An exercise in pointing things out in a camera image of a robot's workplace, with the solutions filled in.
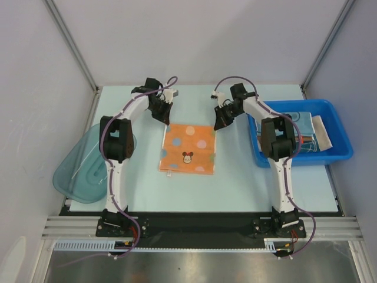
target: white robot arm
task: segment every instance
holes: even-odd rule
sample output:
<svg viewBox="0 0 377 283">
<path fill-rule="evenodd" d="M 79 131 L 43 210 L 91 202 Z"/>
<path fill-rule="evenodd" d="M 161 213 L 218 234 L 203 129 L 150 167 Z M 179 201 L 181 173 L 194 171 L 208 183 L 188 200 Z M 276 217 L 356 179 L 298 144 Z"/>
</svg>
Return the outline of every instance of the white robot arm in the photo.
<svg viewBox="0 0 377 283">
<path fill-rule="evenodd" d="M 112 117 L 104 116 L 101 119 L 100 142 L 104 135 L 103 154 L 108 176 L 106 213 L 117 213 L 119 210 L 125 211 L 128 206 L 124 188 L 126 184 L 125 170 L 134 151 L 132 124 L 144 110 L 149 109 L 153 118 L 169 125 L 173 97 L 178 95 L 178 91 L 167 88 L 161 94 L 157 94 L 157 92 L 150 95 L 144 94 L 158 90 L 160 86 L 161 83 L 159 81 L 148 78 L 145 86 L 133 89 L 130 101 L 120 113 Z"/>
<path fill-rule="evenodd" d="M 226 103 L 225 94 L 214 91 L 211 98 L 217 99 L 215 108 L 215 130 L 232 124 L 234 118 L 242 113 L 251 115 L 262 125 L 261 148 L 268 157 L 270 167 L 276 180 L 276 197 L 272 200 L 272 219 L 275 229 L 279 230 L 299 223 L 297 208 L 292 204 L 292 160 L 289 158 L 296 148 L 293 125 L 288 123 L 280 113 L 276 113 L 255 93 L 248 93 L 243 84 L 235 84 L 230 88 L 233 101 Z M 276 136 L 275 129 L 283 132 Z"/>
</svg>

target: cartoon character print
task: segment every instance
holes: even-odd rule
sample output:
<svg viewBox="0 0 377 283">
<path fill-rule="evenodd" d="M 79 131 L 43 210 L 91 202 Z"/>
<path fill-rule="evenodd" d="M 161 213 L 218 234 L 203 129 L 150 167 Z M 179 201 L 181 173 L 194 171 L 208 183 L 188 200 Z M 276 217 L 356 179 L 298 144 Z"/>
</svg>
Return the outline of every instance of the cartoon character print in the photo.
<svg viewBox="0 0 377 283">
<path fill-rule="evenodd" d="M 192 157 L 193 157 L 194 153 L 193 152 L 182 152 L 182 155 L 183 155 L 183 162 L 189 164 L 192 161 Z"/>
</svg>

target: blue basket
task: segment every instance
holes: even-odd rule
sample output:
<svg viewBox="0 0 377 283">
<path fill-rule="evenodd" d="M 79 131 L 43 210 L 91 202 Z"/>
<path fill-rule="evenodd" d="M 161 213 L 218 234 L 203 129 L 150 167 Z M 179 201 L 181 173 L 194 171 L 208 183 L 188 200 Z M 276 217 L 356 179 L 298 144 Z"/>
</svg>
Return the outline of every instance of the blue basket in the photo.
<svg viewBox="0 0 377 283">
<path fill-rule="evenodd" d="M 353 150 L 351 143 L 331 102 L 322 99 L 313 99 L 268 101 L 266 104 L 280 113 L 307 111 L 311 112 L 312 116 L 320 115 L 325 125 L 333 147 L 323 152 L 300 153 L 293 158 L 292 166 L 327 165 L 338 160 L 346 160 L 352 157 Z M 258 149 L 255 120 L 250 115 L 248 115 L 248 119 L 256 164 L 259 167 L 268 168 L 270 164 L 267 158 Z"/>
</svg>

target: light blue table surface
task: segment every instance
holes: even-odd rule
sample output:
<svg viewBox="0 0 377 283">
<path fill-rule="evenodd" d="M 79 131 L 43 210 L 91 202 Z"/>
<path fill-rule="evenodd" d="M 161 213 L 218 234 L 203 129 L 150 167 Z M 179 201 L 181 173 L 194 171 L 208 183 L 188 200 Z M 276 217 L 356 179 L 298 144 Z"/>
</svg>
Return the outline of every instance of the light blue table surface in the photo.
<svg viewBox="0 0 377 283">
<path fill-rule="evenodd" d="M 229 85 L 219 88 L 231 98 Z M 131 86 L 104 87 L 93 120 L 112 116 L 130 99 Z M 177 85 L 171 123 L 214 125 L 213 85 Z M 257 85 L 268 100 L 303 99 L 299 85 Z M 247 116 L 238 116 L 216 136 L 215 173 L 212 176 L 158 171 L 164 125 L 145 111 L 133 124 L 137 148 L 127 168 L 129 211 L 138 212 L 268 212 L 276 190 L 270 169 L 256 166 Z M 312 212 L 336 212 L 335 198 L 324 166 L 294 167 L 296 203 Z M 89 205 L 72 201 L 70 211 L 102 211 L 105 199 Z"/>
</svg>

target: orange towel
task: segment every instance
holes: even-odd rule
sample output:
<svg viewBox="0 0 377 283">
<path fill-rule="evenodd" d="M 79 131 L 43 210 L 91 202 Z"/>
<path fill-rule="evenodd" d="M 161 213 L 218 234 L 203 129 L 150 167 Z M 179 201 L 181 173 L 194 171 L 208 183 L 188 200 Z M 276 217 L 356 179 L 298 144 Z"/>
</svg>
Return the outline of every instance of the orange towel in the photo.
<svg viewBox="0 0 377 283">
<path fill-rule="evenodd" d="M 215 139 L 210 126 L 170 124 L 165 129 L 159 170 L 212 175 Z"/>
</svg>

